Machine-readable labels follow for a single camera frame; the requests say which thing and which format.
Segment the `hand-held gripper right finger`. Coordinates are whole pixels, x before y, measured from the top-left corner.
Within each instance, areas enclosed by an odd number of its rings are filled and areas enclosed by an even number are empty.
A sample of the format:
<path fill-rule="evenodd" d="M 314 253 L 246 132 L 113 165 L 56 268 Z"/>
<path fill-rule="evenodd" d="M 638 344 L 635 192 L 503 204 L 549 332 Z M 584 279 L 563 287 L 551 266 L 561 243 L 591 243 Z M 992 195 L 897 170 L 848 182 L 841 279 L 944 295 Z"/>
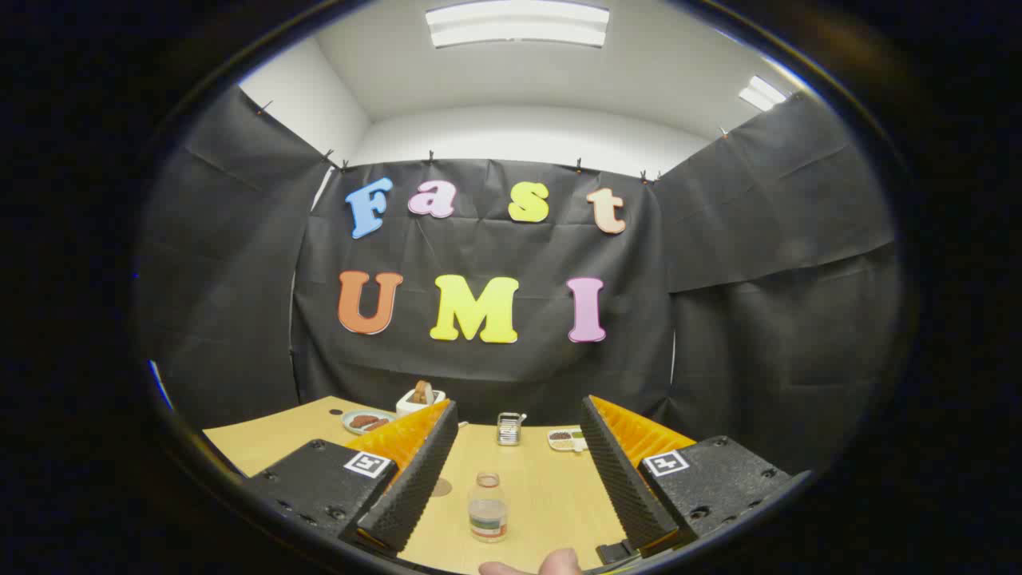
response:
<path fill-rule="evenodd" d="M 810 479 L 736 439 L 695 441 L 641 414 L 584 397 L 580 432 L 628 544 L 641 557 L 694 545 L 764 512 Z"/>

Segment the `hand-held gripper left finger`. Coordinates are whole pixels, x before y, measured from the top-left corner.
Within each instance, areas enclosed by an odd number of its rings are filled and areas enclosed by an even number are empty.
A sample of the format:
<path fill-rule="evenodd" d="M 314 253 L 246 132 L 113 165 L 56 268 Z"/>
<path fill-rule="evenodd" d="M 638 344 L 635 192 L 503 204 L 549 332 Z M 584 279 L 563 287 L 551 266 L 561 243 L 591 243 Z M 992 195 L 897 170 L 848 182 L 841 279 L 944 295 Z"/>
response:
<path fill-rule="evenodd" d="M 292 527 L 394 557 L 430 501 L 457 433 L 457 404 L 445 399 L 346 445 L 311 440 L 242 487 Z"/>

